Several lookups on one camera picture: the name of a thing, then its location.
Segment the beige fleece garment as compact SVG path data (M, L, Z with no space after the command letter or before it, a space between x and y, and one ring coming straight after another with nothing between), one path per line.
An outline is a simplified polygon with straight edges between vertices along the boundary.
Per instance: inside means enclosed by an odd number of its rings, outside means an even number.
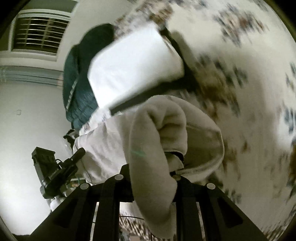
M176 233L172 172L198 182L221 164L225 148L220 128L191 103L156 95L136 111L111 117L79 136L73 150L85 150L79 172L99 184L129 165L132 192L150 231L159 238Z

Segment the stack of folded clothes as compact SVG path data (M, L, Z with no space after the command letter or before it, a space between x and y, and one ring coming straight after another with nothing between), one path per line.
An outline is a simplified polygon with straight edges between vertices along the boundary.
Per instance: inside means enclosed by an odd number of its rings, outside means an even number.
M91 60L88 80L100 109L111 113L169 90L195 90L193 73L167 28L149 23L127 34Z

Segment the dark green quilt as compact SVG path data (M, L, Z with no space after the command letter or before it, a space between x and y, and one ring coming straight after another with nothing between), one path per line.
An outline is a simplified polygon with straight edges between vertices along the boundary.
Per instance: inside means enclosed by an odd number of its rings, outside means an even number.
M93 57L114 41L112 24L98 25L74 45L65 61L63 103L72 129L79 131L98 108L87 73Z

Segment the floral bed sheet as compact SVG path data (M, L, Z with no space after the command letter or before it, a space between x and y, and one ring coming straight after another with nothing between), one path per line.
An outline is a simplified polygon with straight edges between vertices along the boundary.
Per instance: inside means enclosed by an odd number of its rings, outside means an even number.
M215 121L222 163L190 176L214 183L263 232L280 240L295 216L295 41L264 1L140 1L115 36L166 27L198 84L173 95Z

